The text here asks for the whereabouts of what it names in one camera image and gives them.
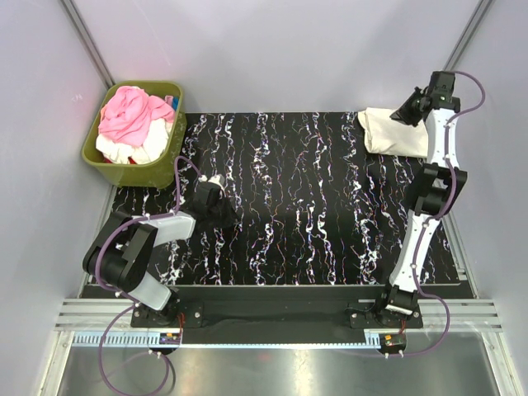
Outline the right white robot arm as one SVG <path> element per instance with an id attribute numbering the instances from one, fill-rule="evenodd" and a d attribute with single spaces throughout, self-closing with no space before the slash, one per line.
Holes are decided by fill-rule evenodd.
<path id="1" fill-rule="evenodd" d="M 460 99 L 454 90 L 455 74 L 435 71 L 428 87 L 415 88 L 390 116 L 413 127 L 422 121 L 428 149 L 426 161 L 406 192 L 408 225 L 397 264 L 374 308 L 377 322 L 388 328 L 418 312 L 420 275 L 431 239 L 467 182 L 468 174 L 455 156 Z"/>

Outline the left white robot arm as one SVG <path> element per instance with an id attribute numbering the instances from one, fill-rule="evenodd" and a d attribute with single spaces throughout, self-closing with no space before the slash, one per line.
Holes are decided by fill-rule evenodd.
<path id="1" fill-rule="evenodd" d="M 200 177 L 191 198 L 167 214 L 110 214 L 83 258 L 83 270 L 103 285 L 149 307 L 149 317 L 159 326 L 172 325 L 178 315 L 177 293 L 148 273 L 152 251 L 209 229 L 235 225 L 238 216 L 224 185 L 222 175 Z"/>

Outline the cream white t shirt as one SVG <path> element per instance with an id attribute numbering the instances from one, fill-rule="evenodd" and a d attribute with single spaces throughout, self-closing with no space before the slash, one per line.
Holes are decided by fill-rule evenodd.
<path id="1" fill-rule="evenodd" d="M 366 151 L 372 154 L 426 158 L 428 134 L 424 122 L 404 125 L 390 116 L 394 110 L 368 107 L 357 119 L 363 128 Z"/>

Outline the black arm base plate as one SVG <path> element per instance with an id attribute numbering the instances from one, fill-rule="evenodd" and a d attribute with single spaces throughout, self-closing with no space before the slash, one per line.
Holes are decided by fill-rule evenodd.
<path id="1" fill-rule="evenodd" d="M 173 289 L 177 298 L 166 314 L 140 307 L 132 313 L 134 328 L 168 328 L 178 319 L 188 328 L 203 328 L 222 321 L 235 323 L 334 322 L 352 328 L 407 329 L 423 327 L 417 298 L 404 317 L 382 309 L 389 292 L 382 285 L 302 286 L 198 286 Z"/>

